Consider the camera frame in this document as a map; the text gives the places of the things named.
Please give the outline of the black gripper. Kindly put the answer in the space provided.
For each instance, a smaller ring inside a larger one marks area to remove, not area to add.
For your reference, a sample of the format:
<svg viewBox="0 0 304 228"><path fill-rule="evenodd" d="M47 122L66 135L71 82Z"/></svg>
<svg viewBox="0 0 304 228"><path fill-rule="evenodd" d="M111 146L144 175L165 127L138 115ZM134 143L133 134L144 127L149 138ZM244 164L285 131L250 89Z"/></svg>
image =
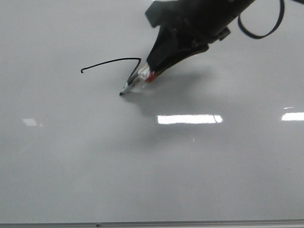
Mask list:
<svg viewBox="0 0 304 228"><path fill-rule="evenodd" d="M159 27L156 41L147 57L157 75L196 54L209 45L224 40L229 24L253 1L251 0L154 0L145 12L150 25Z"/></svg>

